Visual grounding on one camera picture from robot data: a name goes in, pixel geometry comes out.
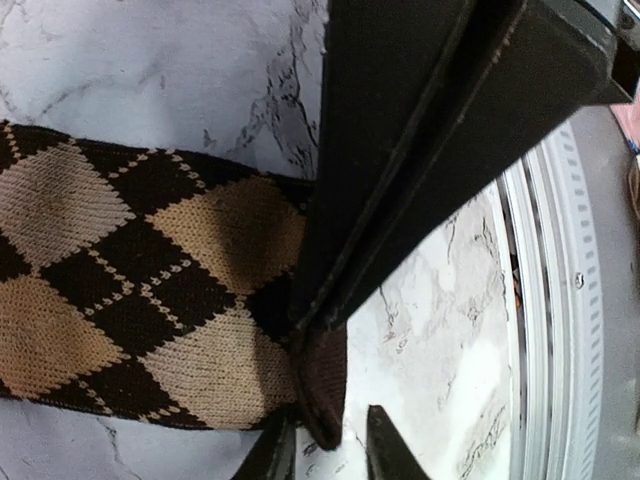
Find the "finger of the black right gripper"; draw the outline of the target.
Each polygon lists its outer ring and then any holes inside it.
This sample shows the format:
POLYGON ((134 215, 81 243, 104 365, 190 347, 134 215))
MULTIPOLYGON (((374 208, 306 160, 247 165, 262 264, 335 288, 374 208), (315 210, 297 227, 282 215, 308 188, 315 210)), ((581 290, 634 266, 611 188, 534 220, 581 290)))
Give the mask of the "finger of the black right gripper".
POLYGON ((437 226, 505 167, 449 163, 487 97, 523 1, 333 1, 319 154, 289 317, 341 325, 437 226))
POLYGON ((623 2, 523 2, 488 95, 470 108, 471 128, 450 155, 467 180, 504 161, 493 181, 579 108, 626 100, 634 90, 614 74, 625 50, 623 2))

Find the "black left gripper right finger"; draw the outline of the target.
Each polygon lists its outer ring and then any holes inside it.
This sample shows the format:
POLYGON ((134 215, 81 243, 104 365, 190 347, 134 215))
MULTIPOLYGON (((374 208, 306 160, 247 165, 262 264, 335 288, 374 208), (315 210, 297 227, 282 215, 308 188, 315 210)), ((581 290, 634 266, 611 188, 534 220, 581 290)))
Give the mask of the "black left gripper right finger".
POLYGON ((381 405, 367 412, 366 458, 372 480, 429 480, 381 405))

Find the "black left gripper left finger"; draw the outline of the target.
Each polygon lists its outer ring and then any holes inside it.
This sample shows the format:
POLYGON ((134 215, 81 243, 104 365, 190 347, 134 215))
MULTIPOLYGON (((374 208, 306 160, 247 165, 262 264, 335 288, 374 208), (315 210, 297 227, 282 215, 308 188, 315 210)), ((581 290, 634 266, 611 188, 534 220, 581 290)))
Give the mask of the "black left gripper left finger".
POLYGON ((279 412, 260 434, 234 480, 293 480, 296 424, 291 412, 279 412))

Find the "brown argyle sock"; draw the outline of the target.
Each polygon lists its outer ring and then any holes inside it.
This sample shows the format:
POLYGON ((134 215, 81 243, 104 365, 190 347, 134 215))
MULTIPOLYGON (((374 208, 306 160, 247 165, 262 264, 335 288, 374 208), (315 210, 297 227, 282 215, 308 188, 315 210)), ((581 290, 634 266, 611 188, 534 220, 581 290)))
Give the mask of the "brown argyle sock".
POLYGON ((288 317, 309 181, 1 124, 1 394, 192 430, 293 407, 342 439, 346 333, 288 317))

